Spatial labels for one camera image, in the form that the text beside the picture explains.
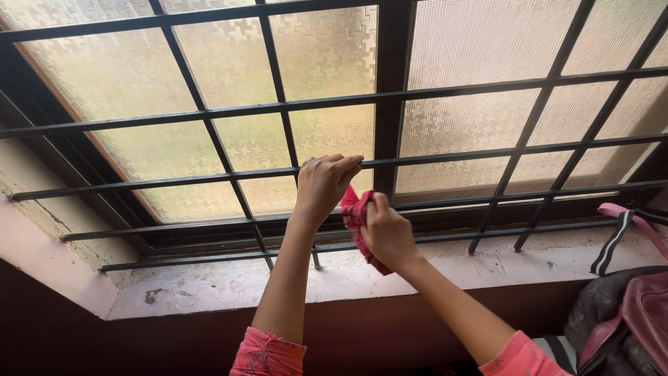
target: backpack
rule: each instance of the backpack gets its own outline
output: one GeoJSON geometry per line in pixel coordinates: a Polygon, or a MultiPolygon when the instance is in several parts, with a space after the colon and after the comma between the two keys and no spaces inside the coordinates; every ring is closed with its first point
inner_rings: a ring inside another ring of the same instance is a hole
{"type": "Polygon", "coordinates": [[[591,266],[600,276],[580,291],[564,327],[578,353],[577,375],[668,376],[668,266],[606,274],[615,246],[633,221],[668,260],[668,248],[646,222],[668,225],[668,212],[604,203],[617,230],[591,266]]]}

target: hand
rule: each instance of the hand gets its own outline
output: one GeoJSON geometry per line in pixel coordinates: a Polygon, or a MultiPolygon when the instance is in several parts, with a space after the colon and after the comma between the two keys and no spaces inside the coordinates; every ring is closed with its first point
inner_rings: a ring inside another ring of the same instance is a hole
{"type": "Polygon", "coordinates": [[[367,204],[367,225],[360,230],[371,253],[393,271],[421,260],[408,219],[387,205],[387,196],[376,192],[367,204]]]}
{"type": "Polygon", "coordinates": [[[350,180],[357,175],[364,159],[361,155],[310,157],[299,170],[297,204],[293,217],[301,218],[315,229],[320,227],[345,193],[350,180]]]}

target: person's left hand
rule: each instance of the person's left hand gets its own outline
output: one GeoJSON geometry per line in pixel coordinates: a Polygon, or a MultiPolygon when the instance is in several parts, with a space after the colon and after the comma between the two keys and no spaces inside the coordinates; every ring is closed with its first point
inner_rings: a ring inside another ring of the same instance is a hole
{"type": "Polygon", "coordinates": [[[310,157],[299,171],[297,204],[293,217],[305,220],[317,229],[339,203],[350,180],[362,167],[361,155],[340,154],[310,157]]]}

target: cleaning rag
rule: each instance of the cleaning rag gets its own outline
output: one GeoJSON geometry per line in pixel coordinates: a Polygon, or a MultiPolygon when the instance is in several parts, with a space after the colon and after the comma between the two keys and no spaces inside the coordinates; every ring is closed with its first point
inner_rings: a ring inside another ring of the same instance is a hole
{"type": "Polygon", "coordinates": [[[362,237],[359,231],[359,228],[367,224],[367,204],[372,201],[373,190],[362,193],[362,197],[358,199],[355,190],[349,185],[341,199],[341,215],[343,216],[345,228],[353,232],[353,242],[357,244],[364,258],[367,259],[369,264],[373,265],[379,272],[386,276],[393,272],[369,251],[367,244],[364,242],[364,237],[362,237]]]}

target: pink sleeve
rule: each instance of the pink sleeve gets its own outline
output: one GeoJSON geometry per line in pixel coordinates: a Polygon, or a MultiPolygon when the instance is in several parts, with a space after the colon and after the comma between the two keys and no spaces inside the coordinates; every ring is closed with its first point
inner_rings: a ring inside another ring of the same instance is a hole
{"type": "Polygon", "coordinates": [[[485,376],[568,376],[522,331],[510,337],[496,358],[480,366],[485,376]]]}
{"type": "Polygon", "coordinates": [[[301,376],[301,361],[305,353],[306,346],[284,341],[271,331],[266,335],[248,327],[230,376],[301,376]]]}

